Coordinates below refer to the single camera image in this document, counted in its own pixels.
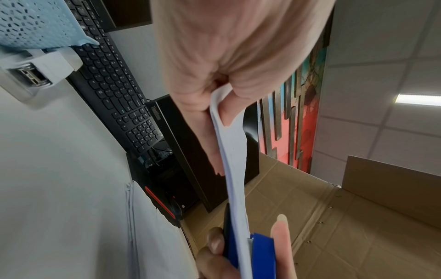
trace finger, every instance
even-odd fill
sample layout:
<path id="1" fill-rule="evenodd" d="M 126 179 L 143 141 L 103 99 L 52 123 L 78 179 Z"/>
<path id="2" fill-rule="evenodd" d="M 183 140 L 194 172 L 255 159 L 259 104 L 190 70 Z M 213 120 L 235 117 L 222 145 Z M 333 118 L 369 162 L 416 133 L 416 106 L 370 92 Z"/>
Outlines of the finger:
<path id="1" fill-rule="evenodd" d="M 240 279 L 239 271 L 223 256 L 211 253 L 208 247 L 199 251 L 196 267 L 207 279 Z"/>
<path id="2" fill-rule="evenodd" d="M 277 216 L 277 221 L 271 228 L 271 237 L 274 239 L 276 252 L 277 278 L 296 279 L 288 220 L 285 215 Z"/>
<path id="3" fill-rule="evenodd" d="M 234 90 L 219 104 L 219 117 L 224 126 L 230 126 L 236 116 L 256 100 L 238 96 Z"/>
<path id="4" fill-rule="evenodd" d="M 210 164 L 213 166 L 215 173 L 221 176 L 225 175 L 224 166 L 222 164 L 221 152 L 213 121 L 208 111 L 182 111 L 187 124 L 194 132 L 201 144 L 202 149 L 208 156 Z"/>
<path id="5" fill-rule="evenodd" d="M 212 228 L 208 232 L 207 243 L 207 246 L 213 254 L 222 255 L 225 246 L 223 230 L 219 227 Z"/>

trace fingernail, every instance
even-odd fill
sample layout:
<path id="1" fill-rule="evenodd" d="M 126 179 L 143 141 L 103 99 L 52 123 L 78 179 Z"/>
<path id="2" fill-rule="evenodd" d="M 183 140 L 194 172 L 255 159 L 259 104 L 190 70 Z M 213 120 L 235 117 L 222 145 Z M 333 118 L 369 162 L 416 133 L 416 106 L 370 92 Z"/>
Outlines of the fingernail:
<path id="1" fill-rule="evenodd" d="M 211 252 L 212 252 L 212 253 L 214 253 L 214 254 L 217 253 L 217 247 L 219 247 L 219 244 L 221 243 L 220 241 L 221 241 L 220 239 L 214 239 L 214 240 L 210 243 L 210 246 L 211 246 Z"/>
<path id="2" fill-rule="evenodd" d="M 288 218 L 284 214 L 279 214 L 277 221 L 284 221 L 288 225 Z"/>

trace usb port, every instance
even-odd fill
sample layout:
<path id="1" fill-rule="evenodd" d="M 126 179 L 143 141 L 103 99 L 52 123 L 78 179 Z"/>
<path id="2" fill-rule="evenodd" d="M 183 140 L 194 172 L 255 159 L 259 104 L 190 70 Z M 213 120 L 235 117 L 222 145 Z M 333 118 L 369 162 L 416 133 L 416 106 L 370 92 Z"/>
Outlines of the usb port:
<path id="1" fill-rule="evenodd" d="M 29 86 L 40 87 L 51 82 L 31 63 L 14 69 L 15 73 Z"/>

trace cardboard flap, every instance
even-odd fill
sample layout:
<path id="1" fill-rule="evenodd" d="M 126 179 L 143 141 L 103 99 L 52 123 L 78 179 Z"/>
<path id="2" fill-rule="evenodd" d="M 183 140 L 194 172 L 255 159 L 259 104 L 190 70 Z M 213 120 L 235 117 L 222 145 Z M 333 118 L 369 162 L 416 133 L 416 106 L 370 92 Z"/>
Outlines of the cardboard flap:
<path id="1" fill-rule="evenodd" d="M 441 228 L 441 177 L 348 156 L 342 188 Z"/>

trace desktop computer tower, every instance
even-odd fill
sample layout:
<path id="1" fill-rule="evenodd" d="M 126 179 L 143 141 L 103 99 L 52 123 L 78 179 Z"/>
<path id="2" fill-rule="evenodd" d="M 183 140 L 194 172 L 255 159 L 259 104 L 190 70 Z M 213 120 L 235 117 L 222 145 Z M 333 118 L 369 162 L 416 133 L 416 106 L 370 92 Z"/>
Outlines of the desktop computer tower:
<path id="1" fill-rule="evenodd" d="M 215 175 L 198 139 L 169 95 L 148 102 L 147 109 L 205 209 L 211 212 L 228 198 L 225 177 Z M 247 137 L 247 167 L 244 179 L 247 183 L 259 174 L 257 103 L 245 110 L 243 130 Z"/>

